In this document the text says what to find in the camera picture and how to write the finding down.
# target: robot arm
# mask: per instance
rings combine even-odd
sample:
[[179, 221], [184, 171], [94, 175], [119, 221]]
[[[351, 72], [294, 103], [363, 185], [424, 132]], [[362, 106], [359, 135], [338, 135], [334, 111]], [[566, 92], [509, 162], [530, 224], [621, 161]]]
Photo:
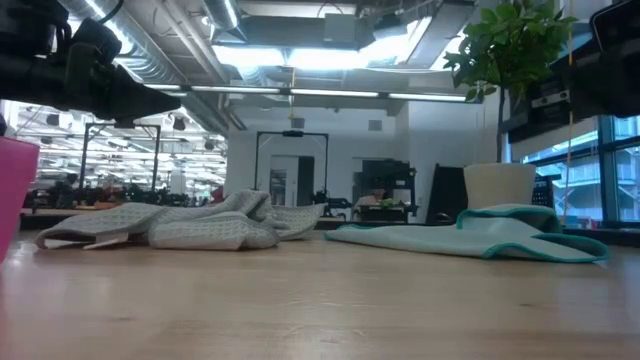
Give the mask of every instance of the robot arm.
[[84, 20], [72, 36], [68, 17], [57, 0], [0, 0], [0, 98], [117, 122], [180, 108], [113, 65], [122, 43], [101, 21]]

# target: glass window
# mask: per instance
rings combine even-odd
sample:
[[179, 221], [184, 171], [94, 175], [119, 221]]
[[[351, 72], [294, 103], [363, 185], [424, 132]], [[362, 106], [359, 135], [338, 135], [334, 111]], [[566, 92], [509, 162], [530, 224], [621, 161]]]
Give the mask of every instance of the glass window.
[[640, 181], [637, 176], [639, 164], [640, 147], [630, 147], [616, 152], [620, 221], [640, 221]]
[[[594, 130], [592, 132], [586, 133], [584, 135], [578, 136], [571, 140], [571, 151], [582, 150], [582, 149], [594, 149], [598, 146], [598, 131]], [[552, 146], [548, 149], [544, 149], [542, 151], [538, 151], [531, 155], [525, 156], [522, 158], [523, 163], [529, 163], [537, 160], [546, 159], [548, 157], [566, 154], [569, 149], [569, 142], [565, 141], [558, 145]]]
[[600, 163], [597, 156], [589, 156], [571, 161], [569, 186], [566, 186], [567, 163], [539, 166], [538, 175], [560, 175], [553, 181], [553, 197], [558, 215], [564, 215], [564, 201], [568, 197], [568, 215], [579, 218], [602, 220], [602, 200], [600, 196]]
[[632, 116], [625, 119], [614, 118], [615, 140], [624, 140], [640, 135], [640, 116]]

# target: person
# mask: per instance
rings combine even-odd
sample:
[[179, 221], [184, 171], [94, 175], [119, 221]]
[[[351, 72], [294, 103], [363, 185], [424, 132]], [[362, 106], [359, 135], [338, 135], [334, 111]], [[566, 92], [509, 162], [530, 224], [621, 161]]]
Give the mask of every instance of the person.
[[382, 200], [386, 198], [388, 198], [388, 195], [384, 189], [374, 189], [371, 195], [362, 196], [353, 206], [352, 221], [362, 221], [360, 217], [361, 206], [378, 205]]
[[73, 185], [77, 180], [78, 174], [67, 174], [64, 183], [56, 183], [56, 187], [58, 188], [58, 199], [56, 201], [56, 208], [73, 209], [76, 207]]
[[380, 201], [387, 197], [387, 193], [384, 189], [374, 189], [371, 195], [363, 196], [356, 202], [355, 208], [363, 205], [377, 205]]

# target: table surface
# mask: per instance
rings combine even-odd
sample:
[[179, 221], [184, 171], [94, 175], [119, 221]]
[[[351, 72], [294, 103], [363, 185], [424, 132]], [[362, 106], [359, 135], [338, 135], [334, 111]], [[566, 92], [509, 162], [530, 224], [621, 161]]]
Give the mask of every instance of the table surface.
[[320, 235], [245, 252], [14, 243], [0, 272], [0, 359], [640, 356], [636, 250], [567, 265]]

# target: doorway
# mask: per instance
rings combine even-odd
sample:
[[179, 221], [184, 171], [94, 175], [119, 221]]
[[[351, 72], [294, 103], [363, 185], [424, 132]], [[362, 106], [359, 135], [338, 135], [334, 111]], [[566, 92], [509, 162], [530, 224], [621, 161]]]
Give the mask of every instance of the doorway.
[[311, 205], [314, 170], [313, 156], [271, 156], [271, 203], [289, 207]]

